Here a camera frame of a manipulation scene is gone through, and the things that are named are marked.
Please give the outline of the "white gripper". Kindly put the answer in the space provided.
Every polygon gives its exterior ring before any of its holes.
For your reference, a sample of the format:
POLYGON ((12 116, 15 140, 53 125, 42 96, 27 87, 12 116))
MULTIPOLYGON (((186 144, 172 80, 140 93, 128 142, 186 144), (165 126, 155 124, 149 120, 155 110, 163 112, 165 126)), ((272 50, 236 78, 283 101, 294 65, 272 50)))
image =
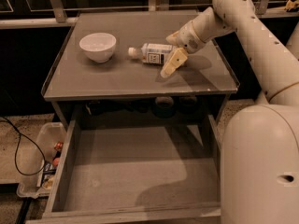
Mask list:
POLYGON ((163 78, 170 77, 188 59, 188 53, 193 54, 202 49, 206 43, 203 42, 193 28, 193 23, 189 21, 179 31, 174 32, 166 38, 166 41, 173 46, 182 48, 174 49, 165 62, 160 75, 163 78))

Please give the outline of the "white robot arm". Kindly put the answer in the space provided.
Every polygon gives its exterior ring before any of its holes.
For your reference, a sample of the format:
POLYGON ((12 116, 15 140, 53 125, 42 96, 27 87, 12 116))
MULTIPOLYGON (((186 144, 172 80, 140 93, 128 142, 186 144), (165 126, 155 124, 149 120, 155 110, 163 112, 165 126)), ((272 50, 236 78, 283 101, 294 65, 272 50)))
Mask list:
POLYGON ((221 224, 299 224, 299 62, 255 14, 251 0, 212 0, 168 36, 170 77, 214 37, 236 33, 263 102, 237 112, 221 145, 221 224))

